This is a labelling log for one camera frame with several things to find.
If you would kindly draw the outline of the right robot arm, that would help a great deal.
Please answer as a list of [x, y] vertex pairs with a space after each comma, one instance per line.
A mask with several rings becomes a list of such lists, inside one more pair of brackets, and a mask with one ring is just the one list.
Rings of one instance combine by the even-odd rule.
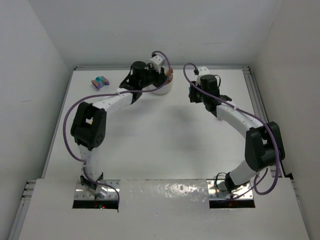
[[208, 112], [227, 122], [245, 139], [244, 160], [226, 174], [219, 187], [222, 191], [231, 193], [270, 166], [276, 166], [275, 173], [280, 173], [285, 150], [277, 123], [266, 123], [238, 108], [229, 96], [221, 95], [215, 75], [203, 75], [199, 82], [190, 82], [188, 96], [190, 102], [204, 104]]

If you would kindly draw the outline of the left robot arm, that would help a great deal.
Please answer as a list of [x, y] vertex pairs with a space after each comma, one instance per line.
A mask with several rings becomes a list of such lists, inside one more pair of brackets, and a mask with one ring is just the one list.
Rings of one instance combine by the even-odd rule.
[[80, 151], [80, 156], [75, 159], [82, 163], [82, 179], [86, 184], [96, 185], [103, 178], [96, 149], [105, 140], [108, 117], [135, 103], [143, 93], [161, 90], [168, 93], [166, 86], [170, 84], [172, 76], [173, 69], [164, 68], [162, 63], [154, 60], [149, 63], [135, 61], [116, 92], [103, 95], [95, 103], [81, 99], [74, 104], [76, 113], [70, 134]]

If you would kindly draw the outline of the orange brown lego piece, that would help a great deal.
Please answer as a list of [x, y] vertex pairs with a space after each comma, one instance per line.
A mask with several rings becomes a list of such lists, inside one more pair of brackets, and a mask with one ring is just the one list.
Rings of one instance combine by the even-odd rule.
[[170, 68], [170, 69], [165, 73], [165, 75], [166, 75], [167, 77], [169, 77], [172, 73], [173, 73], [173, 69]]

